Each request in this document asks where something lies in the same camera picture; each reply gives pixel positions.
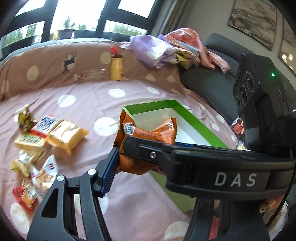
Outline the red white blue snack packet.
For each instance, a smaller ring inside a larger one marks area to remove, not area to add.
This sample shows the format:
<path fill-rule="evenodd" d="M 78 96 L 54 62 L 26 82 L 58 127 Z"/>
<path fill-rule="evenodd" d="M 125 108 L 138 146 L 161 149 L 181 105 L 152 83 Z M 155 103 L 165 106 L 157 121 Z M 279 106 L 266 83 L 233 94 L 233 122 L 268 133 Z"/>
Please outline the red white blue snack packet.
<path fill-rule="evenodd" d="M 30 134 L 37 135 L 42 138 L 46 138 L 49 133 L 54 130 L 61 122 L 62 118 L 47 115 L 38 121 L 29 131 Z"/>

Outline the red orange snack packet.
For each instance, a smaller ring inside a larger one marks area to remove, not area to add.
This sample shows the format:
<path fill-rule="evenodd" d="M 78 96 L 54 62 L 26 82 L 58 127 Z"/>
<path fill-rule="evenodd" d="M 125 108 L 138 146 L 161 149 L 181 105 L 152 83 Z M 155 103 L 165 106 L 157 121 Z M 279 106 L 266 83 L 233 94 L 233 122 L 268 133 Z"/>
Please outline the red orange snack packet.
<path fill-rule="evenodd" d="M 32 214 L 35 205 L 38 202 L 37 192 L 30 180 L 30 178 L 25 177 L 22 184 L 16 186 L 12 193 L 16 201 L 21 205 L 21 207 L 28 213 Z"/>

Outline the green white cardboard box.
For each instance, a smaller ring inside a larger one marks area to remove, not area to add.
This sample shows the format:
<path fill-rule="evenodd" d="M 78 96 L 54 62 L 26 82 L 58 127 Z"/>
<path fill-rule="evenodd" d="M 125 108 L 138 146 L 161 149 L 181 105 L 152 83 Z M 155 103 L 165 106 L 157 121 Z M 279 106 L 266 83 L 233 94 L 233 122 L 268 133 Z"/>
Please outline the green white cardboard box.
<path fill-rule="evenodd" d="M 137 127 L 147 131 L 154 130 L 169 118 L 176 118 L 178 144 L 226 147 L 224 142 L 176 100 L 125 105 L 122 109 L 134 120 Z"/>

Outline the small red snack packet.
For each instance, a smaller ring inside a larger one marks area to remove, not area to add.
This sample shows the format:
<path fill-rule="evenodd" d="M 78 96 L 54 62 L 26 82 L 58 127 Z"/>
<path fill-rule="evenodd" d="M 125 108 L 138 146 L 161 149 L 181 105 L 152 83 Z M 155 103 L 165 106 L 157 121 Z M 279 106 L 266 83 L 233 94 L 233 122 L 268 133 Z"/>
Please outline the small red snack packet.
<path fill-rule="evenodd" d="M 234 122 L 231 125 L 231 128 L 233 129 L 234 133 L 239 136 L 243 135 L 244 133 L 244 125 L 243 125 L 243 120 L 238 117 L 237 119 L 234 120 Z"/>

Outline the green yellow snack packet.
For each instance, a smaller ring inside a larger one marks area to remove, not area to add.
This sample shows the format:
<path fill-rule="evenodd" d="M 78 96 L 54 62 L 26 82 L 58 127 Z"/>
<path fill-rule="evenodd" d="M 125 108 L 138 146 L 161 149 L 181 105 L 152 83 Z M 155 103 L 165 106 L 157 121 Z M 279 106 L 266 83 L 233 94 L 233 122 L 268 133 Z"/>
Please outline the green yellow snack packet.
<path fill-rule="evenodd" d="M 22 173 L 25 177 L 30 175 L 30 166 L 41 156 L 42 151 L 20 149 L 18 158 L 10 163 L 10 170 Z"/>

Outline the green label biscuit pack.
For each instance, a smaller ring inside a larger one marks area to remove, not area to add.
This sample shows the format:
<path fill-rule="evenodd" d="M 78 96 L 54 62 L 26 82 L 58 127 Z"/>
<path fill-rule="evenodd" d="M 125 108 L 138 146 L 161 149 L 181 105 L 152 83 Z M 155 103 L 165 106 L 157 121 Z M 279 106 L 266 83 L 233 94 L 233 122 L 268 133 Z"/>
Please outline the green label biscuit pack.
<path fill-rule="evenodd" d="M 16 147 L 28 150 L 45 150 L 47 143 L 44 138 L 30 133 L 22 133 L 15 141 Z"/>

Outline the yellow cracker packet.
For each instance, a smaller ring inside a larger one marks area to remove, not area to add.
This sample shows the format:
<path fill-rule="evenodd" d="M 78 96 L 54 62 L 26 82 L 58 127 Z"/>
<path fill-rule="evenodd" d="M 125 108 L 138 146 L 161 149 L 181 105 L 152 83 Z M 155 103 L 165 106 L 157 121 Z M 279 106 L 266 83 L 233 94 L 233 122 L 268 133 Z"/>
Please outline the yellow cracker packet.
<path fill-rule="evenodd" d="M 88 130 L 77 126 L 68 120 L 61 121 L 45 138 L 45 141 L 72 155 L 77 145 L 88 135 Z"/>

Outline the clear plastic bottle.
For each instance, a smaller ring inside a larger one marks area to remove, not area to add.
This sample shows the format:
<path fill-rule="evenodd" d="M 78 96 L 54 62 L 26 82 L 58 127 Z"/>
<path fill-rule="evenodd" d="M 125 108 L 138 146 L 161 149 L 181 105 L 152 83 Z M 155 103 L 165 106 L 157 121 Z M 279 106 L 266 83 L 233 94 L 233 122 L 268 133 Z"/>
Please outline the clear plastic bottle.
<path fill-rule="evenodd" d="M 74 83 L 77 82 L 100 82 L 106 80 L 106 69 L 95 69 L 73 75 Z"/>

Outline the yellow drink bottle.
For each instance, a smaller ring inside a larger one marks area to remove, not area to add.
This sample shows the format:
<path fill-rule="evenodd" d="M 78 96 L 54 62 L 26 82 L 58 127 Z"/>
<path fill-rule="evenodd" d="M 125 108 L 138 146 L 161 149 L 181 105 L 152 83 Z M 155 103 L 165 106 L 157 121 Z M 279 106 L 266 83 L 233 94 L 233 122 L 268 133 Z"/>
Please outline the yellow drink bottle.
<path fill-rule="evenodd" d="M 111 56 L 110 78 L 111 80 L 123 80 L 123 62 L 122 55 L 119 54 L 117 48 L 111 47 L 113 55 Z"/>

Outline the pink polka dot blanket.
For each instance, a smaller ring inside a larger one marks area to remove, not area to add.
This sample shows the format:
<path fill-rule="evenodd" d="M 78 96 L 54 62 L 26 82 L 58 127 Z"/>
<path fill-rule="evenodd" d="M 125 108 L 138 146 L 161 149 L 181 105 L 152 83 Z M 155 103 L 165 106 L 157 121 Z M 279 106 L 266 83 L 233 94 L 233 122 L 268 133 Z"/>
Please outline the pink polka dot blanket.
<path fill-rule="evenodd" d="M 37 163 L 41 167 L 55 155 L 59 173 L 68 178 L 83 174 L 108 155 L 122 107 L 130 104 L 174 99 L 228 148 L 237 145 L 230 124 L 182 85 L 176 65 L 147 68 L 132 51 L 121 49 L 124 80 L 75 80 L 90 70 L 108 72 L 111 46 L 107 41 L 53 44 L 17 54 L 1 65 L 1 207 L 22 238 L 27 237 L 34 216 L 13 196 L 23 175 L 9 165 L 19 154 L 14 145 L 20 135 L 16 112 L 26 104 L 38 120 L 51 114 L 88 130 L 71 155 L 50 146 Z M 99 202 L 113 240 L 182 240 L 189 225 L 189 215 L 148 173 L 119 173 Z"/>

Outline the gold brown snack packet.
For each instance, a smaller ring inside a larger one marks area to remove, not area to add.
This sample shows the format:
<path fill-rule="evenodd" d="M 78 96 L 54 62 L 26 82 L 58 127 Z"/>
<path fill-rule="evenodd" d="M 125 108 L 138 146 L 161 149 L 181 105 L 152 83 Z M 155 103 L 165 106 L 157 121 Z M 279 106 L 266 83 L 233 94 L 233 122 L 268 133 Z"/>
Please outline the gold brown snack packet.
<path fill-rule="evenodd" d="M 21 133 L 28 133 L 37 123 L 26 104 L 15 112 L 14 121 L 18 123 Z"/>

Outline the framed landscape painting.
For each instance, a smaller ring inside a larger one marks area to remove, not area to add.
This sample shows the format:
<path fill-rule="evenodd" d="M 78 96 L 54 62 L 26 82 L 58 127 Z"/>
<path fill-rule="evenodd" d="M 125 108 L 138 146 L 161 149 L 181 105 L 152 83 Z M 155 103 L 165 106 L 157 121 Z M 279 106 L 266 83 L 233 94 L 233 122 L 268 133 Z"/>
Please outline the framed landscape painting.
<path fill-rule="evenodd" d="M 228 25 L 271 51 L 276 33 L 277 10 L 264 1 L 236 0 Z"/>

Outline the black window frame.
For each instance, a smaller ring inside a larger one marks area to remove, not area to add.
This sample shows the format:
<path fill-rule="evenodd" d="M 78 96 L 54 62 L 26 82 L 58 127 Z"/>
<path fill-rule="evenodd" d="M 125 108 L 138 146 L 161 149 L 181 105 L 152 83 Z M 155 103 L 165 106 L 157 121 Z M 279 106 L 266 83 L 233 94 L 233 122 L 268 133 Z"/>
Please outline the black window frame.
<path fill-rule="evenodd" d="M 164 1 L 18 1 L 1 30 L 1 59 L 55 40 L 104 38 L 116 42 L 151 34 Z"/>

